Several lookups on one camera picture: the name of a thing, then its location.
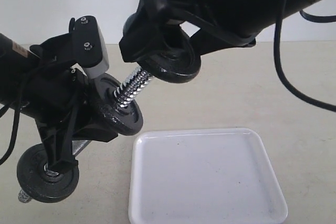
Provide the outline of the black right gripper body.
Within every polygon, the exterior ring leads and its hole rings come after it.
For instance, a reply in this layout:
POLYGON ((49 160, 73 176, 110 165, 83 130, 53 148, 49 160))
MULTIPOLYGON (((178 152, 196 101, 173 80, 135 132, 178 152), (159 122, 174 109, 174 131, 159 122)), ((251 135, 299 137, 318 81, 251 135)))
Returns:
POLYGON ((276 23, 283 0, 167 0, 171 19, 199 28, 191 38, 174 35, 173 52, 192 46, 196 55, 255 45, 257 35, 276 23))

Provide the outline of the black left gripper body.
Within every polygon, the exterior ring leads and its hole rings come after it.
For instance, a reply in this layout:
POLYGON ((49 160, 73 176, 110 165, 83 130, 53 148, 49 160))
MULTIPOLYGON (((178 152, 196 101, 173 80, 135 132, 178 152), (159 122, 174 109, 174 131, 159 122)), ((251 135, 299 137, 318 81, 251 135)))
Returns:
POLYGON ((45 124, 58 124, 78 107, 75 125, 84 124, 91 117, 88 101, 88 78, 79 69, 66 69, 47 76, 37 68, 20 68, 18 86, 26 81, 20 102, 20 113, 45 124))

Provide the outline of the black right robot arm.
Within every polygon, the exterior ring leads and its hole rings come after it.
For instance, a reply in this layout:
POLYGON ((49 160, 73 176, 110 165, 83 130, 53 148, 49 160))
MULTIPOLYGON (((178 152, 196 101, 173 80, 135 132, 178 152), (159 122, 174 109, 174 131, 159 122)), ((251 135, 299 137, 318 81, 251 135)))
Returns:
MULTIPOLYGON (((284 16, 321 0, 287 0, 284 16)), ((246 47, 276 21, 281 0, 139 0, 119 47, 125 62, 161 52, 246 47)))

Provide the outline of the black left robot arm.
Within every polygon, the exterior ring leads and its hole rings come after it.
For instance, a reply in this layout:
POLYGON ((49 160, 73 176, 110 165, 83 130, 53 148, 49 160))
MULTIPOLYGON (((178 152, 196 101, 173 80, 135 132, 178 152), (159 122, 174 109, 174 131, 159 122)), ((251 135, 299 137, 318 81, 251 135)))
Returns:
POLYGON ((105 56, 98 33, 72 31, 29 49, 1 35, 1 114, 14 111, 2 163, 14 150, 23 114, 35 120, 47 167, 57 173, 78 165, 73 141, 109 142, 119 135, 103 114, 112 105, 108 92, 115 80, 105 72, 87 73, 105 56))

